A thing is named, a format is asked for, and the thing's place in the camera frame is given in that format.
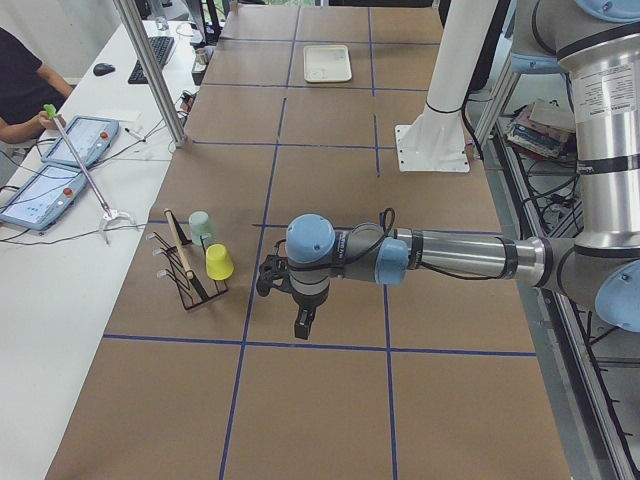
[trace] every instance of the computer mouse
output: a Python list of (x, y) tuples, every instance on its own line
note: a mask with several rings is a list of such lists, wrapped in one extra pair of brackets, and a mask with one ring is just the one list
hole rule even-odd
[(110, 63), (96, 63), (96, 66), (93, 67), (93, 74), (96, 77), (101, 77), (102, 75), (106, 75), (107, 73), (115, 72), (116, 67), (111, 65)]

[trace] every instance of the blue and white device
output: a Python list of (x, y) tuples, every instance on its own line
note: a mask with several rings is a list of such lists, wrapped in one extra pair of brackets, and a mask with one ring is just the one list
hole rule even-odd
[[(111, 146), (111, 141), (118, 135), (119, 122), (107, 118), (75, 116), (65, 128), (71, 143), (78, 151), (86, 167), (96, 163)], [(42, 163), (56, 165), (77, 165), (76, 160), (64, 142), (58, 137), (53, 145), (42, 156)]]
[(44, 165), (0, 207), (0, 222), (44, 230), (58, 220), (86, 185), (80, 169)]

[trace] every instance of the reacher grabber tool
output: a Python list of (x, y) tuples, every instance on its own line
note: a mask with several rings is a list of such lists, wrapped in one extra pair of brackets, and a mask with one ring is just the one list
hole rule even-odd
[(80, 157), (80, 154), (73, 146), (73, 143), (71, 142), (71, 139), (67, 135), (67, 132), (65, 132), (64, 126), (60, 122), (59, 115), (56, 114), (56, 108), (53, 105), (47, 104), (44, 106), (44, 110), (45, 112), (47, 112), (47, 115), (49, 116), (49, 118), (53, 120), (53, 123), (55, 123), (56, 127), (58, 128), (58, 131), (60, 132), (60, 135), (62, 136), (62, 139), (67, 144), (67, 147), (69, 147), (69, 150), (71, 151), (71, 154), (73, 155), (73, 157), (76, 159), (78, 168), (82, 170), (82, 173), (84, 174), (84, 176), (87, 177), (87, 181), (91, 186), (91, 190), (93, 190), (93, 193), (95, 193), (96, 197), (98, 198), (98, 201), (100, 202), (100, 206), (102, 207), (102, 210), (104, 210), (104, 214), (102, 215), (102, 219), (100, 220), (100, 225), (98, 226), (98, 233), (100, 233), (102, 238), (104, 238), (105, 243), (109, 245), (109, 239), (107, 238), (106, 229), (107, 229), (107, 225), (110, 222), (114, 222), (119, 218), (123, 218), (123, 219), (129, 220), (131, 225), (135, 227), (136, 221), (133, 218), (133, 215), (131, 215), (130, 213), (124, 212), (122, 210), (115, 210), (109, 207), (109, 204), (105, 200), (104, 196), (102, 195), (102, 193), (100, 193), (100, 189), (98, 189), (96, 182), (93, 180), (93, 178), (91, 178), (91, 175), (89, 174), (89, 170), (82, 162), (82, 157)]

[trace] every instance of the blue joint cap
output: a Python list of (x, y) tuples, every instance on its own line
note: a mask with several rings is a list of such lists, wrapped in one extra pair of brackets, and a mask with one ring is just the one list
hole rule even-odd
[(407, 244), (395, 238), (385, 238), (380, 245), (376, 260), (376, 283), (378, 285), (400, 285), (409, 265)]
[(335, 240), (329, 220), (307, 213), (293, 220), (287, 228), (287, 256), (295, 263), (317, 262), (331, 252)]
[(575, 0), (589, 15), (612, 23), (630, 23), (640, 20), (638, 0)]
[(534, 55), (522, 55), (511, 53), (511, 69), (522, 74), (549, 74), (564, 73), (565, 70), (558, 65), (558, 60), (553, 57)]
[(640, 260), (611, 275), (596, 295), (596, 313), (605, 322), (640, 333)]

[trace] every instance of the black shirt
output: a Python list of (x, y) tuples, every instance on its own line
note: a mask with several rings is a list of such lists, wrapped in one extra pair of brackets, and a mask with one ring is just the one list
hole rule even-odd
[(31, 119), (45, 103), (60, 108), (65, 98), (36, 74), (42, 61), (0, 28), (0, 118), (9, 125)]

